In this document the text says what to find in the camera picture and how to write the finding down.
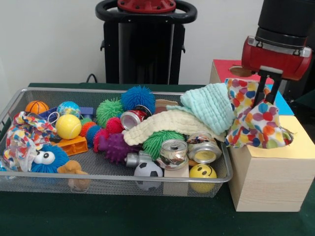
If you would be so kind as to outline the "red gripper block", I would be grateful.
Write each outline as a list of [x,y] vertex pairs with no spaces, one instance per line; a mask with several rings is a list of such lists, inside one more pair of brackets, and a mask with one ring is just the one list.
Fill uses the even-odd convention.
[[[279,53],[244,43],[242,52],[242,67],[254,72],[275,69],[282,72],[282,78],[299,81],[308,69],[312,56],[301,57],[297,55]],[[271,91],[268,93],[268,102],[274,103],[282,78],[275,78]],[[264,88],[267,76],[261,75],[255,98],[252,104],[254,108],[264,98]]]

